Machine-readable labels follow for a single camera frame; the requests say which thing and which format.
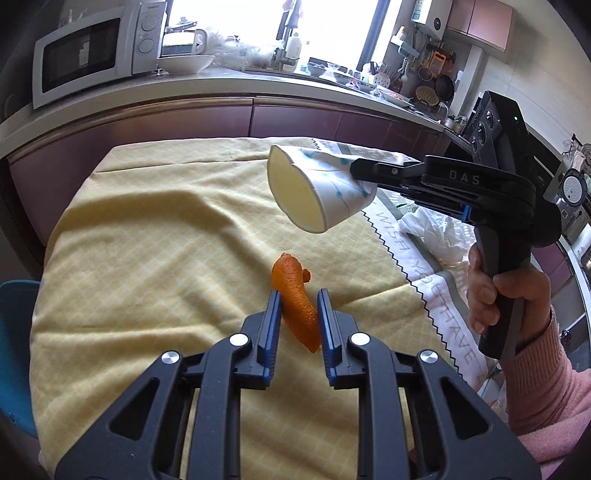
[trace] microwave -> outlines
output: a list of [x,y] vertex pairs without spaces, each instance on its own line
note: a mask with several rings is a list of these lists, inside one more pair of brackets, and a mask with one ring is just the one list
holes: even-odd
[[94,85],[156,70],[166,2],[133,3],[81,18],[37,40],[33,108]]

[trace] hand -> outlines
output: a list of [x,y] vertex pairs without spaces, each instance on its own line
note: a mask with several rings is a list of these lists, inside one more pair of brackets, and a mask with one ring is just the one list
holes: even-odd
[[490,278],[482,271],[482,257],[478,245],[468,253],[468,307],[470,328],[478,334],[496,325],[500,312],[495,305],[501,293],[510,299],[525,299],[525,316],[517,340],[522,349],[536,340],[550,323],[550,279],[533,265],[519,268]]

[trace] pot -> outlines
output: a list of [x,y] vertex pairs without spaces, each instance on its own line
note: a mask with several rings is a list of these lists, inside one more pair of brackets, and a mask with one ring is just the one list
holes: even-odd
[[466,125],[462,125],[460,119],[453,118],[452,116],[446,118],[444,126],[457,135],[461,135],[464,128],[466,128]]

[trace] frying pan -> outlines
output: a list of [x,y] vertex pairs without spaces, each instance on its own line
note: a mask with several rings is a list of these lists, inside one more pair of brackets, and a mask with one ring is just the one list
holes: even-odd
[[440,75],[435,81],[435,92],[442,102],[450,102],[455,94],[453,80],[448,75]]

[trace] microwave door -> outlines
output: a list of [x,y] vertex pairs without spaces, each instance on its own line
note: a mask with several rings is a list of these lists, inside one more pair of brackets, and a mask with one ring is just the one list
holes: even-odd
[[131,75],[139,5],[72,22],[38,40],[33,60],[33,107]]

